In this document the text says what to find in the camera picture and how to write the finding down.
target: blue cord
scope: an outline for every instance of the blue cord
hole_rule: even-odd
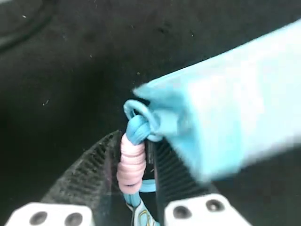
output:
[[[148,121],[142,115],[136,115],[128,121],[126,135],[128,140],[134,144],[141,144],[151,134]],[[141,192],[155,192],[155,180],[144,180]],[[137,207],[141,202],[139,192],[135,194],[124,194],[127,204]]]

